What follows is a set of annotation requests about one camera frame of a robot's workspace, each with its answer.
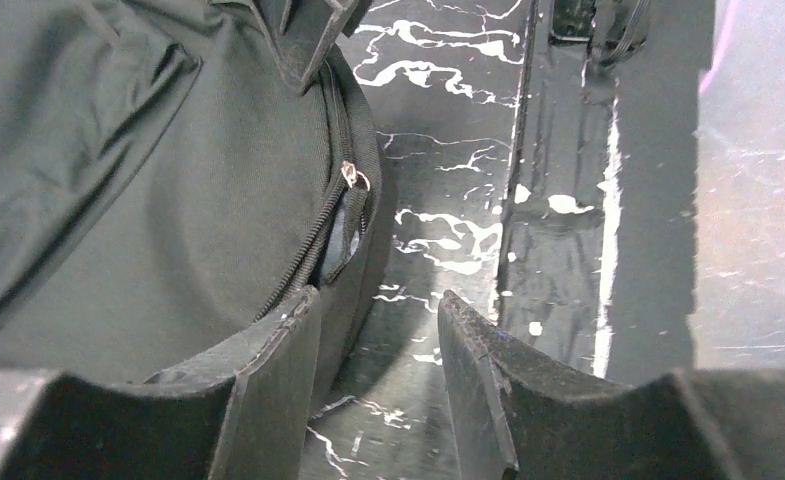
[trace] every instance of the zipper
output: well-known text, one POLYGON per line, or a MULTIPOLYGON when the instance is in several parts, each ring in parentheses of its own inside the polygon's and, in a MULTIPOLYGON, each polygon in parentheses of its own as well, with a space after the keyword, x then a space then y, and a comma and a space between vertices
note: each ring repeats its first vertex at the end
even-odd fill
MULTIPOLYGON (((368 191, 371 190, 371 184, 369 183, 369 180, 365 174, 357 170, 356 165, 351 162, 343 161, 342 168, 339 169, 339 172, 336 175, 336 180, 334 180, 333 189, 330 191, 330 194, 328 194, 327 199, 324 201, 324 204, 322 205, 321 210, 310 227, 307 236, 301 243, 298 253, 295 255, 295 257, 292 258, 292 261, 286 268, 286 273, 280 279, 277 287, 275 287, 274 291, 271 292, 271 295, 268 296, 257 315, 254 317, 255 322, 266 316, 268 312, 271 311, 271 309, 280 303, 283 295, 289 289, 295 273, 304 263, 307 252, 310 251, 313 244, 324 231, 327 224, 332 221, 336 212, 336 206, 339 204, 339 199, 342 198, 342 195, 344 195, 345 191, 348 189, 359 189, 368 193, 368 191)), ((341 270, 341 268, 342 266, 337 267, 337 273, 339 270, 341 270)))
POLYGON ((343 257, 340 258, 339 264, 334 272, 331 275, 328 275, 326 279, 330 280, 335 278, 347 264, 347 260, 350 256, 350 242, 356 233, 356 229, 359 229, 361 241, 368 230, 368 222, 364 210, 368 194, 371 191, 371 182, 363 172, 357 169, 357 165, 353 162, 351 129, 348 119, 344 114, 345 105, 338 91, 336 75, 333 73, 333 69, 327 61, 324 62, 324 66, 327 68, 327 73, 330 77, 330 81, 327 83, 330 86, 331 98, 333 100, 333 114, 336 117, 337 133, 339 136, 339 152, 342 155, 342 165, 336 173, 336 178, 333 181, 333 188, 327 195, 307 236, 301 243, 295 257, 292 258, 292 261, 289 263, 286 272, 278 282, 274 291, 271 292, 257 315, 254 317, 254 322, 265 317, 268 312, 280 303, 284 296, 288 295, 289 289, 293 288, 292 284, 294 283, 296 274, 298 274, 302 268, 314 269, 316 267, 315 265, 305 265, 307 254, 316 242, 319 241, 319 237, 334 221, 336 207, 339 205, 339 201, 342 199, 346 190, 351 190, 353 195, 348 195, 348 201, 345 202, 345 225, 347 227, 356 224, 356 227, 344 229, 346 230, 346 238, 343 239, 345 242, 343 245, 343 257))
MULTIPOLYGON (((366 186, 366 193, 371 190, 371 183, 368 181, 368 178, 360 171, 356 169, 356 166, 353 164, 353 153, 351 152, 351 125, 348 123, 348 119, 346 118, 345 112, 345 104, 342 101, 342 95, 339 92, 339 84, 336 81, 336 74, 333 73, 333 67, 330 66, 330 63, 325 60, 324 62, 325 68, 327 68, 327 73, 330 76, 330 93, 331 97, 333 98, 333 109, 334 115, 336 116, 336 124, 339 127, 339 150, 342 153, 342 172, 343 174, 346 173, 346 168, 348 170, 348 174, 351 176, 348 180, 348 185, 353 188, 356 185, 357 177, 361 177, 362 180, 365 182, 366 186)), ((368 230, 367 221, 365 218, 365 212, 360 210, 360 237, 364 236, 366 231, 368 230)))

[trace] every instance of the dark green bag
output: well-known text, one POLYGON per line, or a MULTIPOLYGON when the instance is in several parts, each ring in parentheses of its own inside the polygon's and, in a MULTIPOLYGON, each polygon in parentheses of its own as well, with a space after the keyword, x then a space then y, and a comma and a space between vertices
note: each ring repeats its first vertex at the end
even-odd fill
POLYGON ((0 366, 140 383, 310 286, 318 408, 395 207, 332 46, 367 6, 0 1, 0 366))

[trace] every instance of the zipper pull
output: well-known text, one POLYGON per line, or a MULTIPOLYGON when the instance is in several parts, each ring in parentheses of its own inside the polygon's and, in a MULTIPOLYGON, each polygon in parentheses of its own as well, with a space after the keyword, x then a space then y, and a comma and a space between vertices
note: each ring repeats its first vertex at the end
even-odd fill
POLYGON ((366 192, 371 191, 371 182, 368 181, 368 177, 359 170, 357 170, 357 166, 349 161, 342 162, 342 176, 345 178, 345 183, 348 184, 348 188, 354 188, 357 184, 359 179, 363 179, 363 183, 366 186, 366 192))

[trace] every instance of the white paint stripe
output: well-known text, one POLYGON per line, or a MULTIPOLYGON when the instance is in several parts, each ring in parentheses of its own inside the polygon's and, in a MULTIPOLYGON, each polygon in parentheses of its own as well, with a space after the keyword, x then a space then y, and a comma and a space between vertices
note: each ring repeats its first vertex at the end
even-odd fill
POLYGON ((315 436, 315 438, 317 438, 319 441, 324 443, 324 458, 327 460, 327 463, 330 464, 330 466, 336 470, 336 472, 339 474, 339 478, 348 478, 348 473, 341 466, 342 463, 356 463, 364 467, 370 466, 365 462, 360 462, 350 458, 340 457, 336 453, 336 451, 333 450, 333 442, 329 438, 318 433, 317 431, 313 430, 309 426, 307 427, 307 431, 312 433, 315 436))
POLYGON ((622 207, 622 190, 619 187, 619 171, 622 169, 622 154, 619 152, 618 97, 613 102, 613 119, 607 139, 609 161, 604 170, 604 181, 608 184, 604 194, 604 241, 601 252, 601 281, 598 291, 598 318, 596 319, 595 350, 592 359, 592 373, 596 377, 607 375, 610 362, 610 346, 613 342, 613 329, 607 316, 613 297, 613 280, 619 260, 619 222, 622 207))

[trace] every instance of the bag strap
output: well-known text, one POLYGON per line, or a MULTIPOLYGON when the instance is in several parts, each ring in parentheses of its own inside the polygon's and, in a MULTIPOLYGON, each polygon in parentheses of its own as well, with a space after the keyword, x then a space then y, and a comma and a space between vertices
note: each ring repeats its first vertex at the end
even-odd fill
POLYGON ((286 84, 303 93, 340 34, 350 36, 371 0, 210 0, 242 5, 262 28, 286 84))

